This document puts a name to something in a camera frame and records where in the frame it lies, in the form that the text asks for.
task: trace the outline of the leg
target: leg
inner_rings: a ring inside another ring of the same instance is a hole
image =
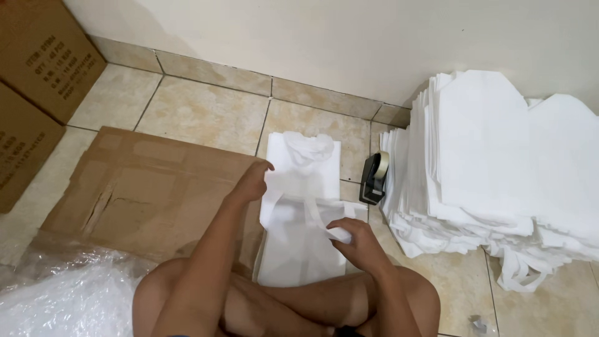
[[[162,263],[139,284],[133,299],[135,337],[150,337],[162,306],[176,285],[186,258]],[[232,276],[220,328],[236,336],[327,336],[329,329],[308,321],[259,291],[259,286]],[[226,336],[221,330],[216,336]]]
[[[405,267],[400,271],[410,308],[423,337],[437,336],[441,304],[435,287]],[[377,336],[377,291],[366,273],[341,276],[302,287],[261,289],[311,321],[327,326],[359,326],[365,336]]]

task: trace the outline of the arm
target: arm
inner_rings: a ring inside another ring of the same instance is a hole
[[[223,311],[235,254],[235,238],[247,204],[266,192],[267,161],[253,163],[223,200],[164,304],[153,337],[212,337]]]
[[[335,227],[341,227],[351,233],[352,242],[346,245],[332,240],[333,246],[354,266],[369,273],[374,279],[379,295],[377,315],[380,335],[421,337],[398,271],[379,245],[370,225],[357,219],[343,218],[327,226]]]

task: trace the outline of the black tape dispenser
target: black tape dispenser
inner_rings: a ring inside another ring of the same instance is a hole
[[[360,201],[376,205],[385,196],[383,186],[389,168],[389,154],[378,151],[364,162],[362,182],[360,183]]]

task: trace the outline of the torn cardboard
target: torn cardboard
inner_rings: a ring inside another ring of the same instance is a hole
[[[102,127],[42,230],[162,262],[189,256],[223,198],[260,159]],[[249,204],[234,270],[251,279],[263,228]]]
[[[0,213],[8,213],[54,147],[65,127],[0,83]]]
[[[62,125],[106,62],[59,0],[0,1],[0,78]]]

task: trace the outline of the hand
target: hand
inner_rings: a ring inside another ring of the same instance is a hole
[[[254,162],[239,179],[230,195],[242,202],[260,199],[266,192],[266,170],[274,171],[274,166],[266,160]]]
[[[331,240],[331,242],[357,268],[372,276],[380,275],[394,268],[374,236],[370,225],[366,222],[343,218],[331,221],[326,227],[328,229],[340,227],[352,235],[352,242],[349,244],[337,240]]]

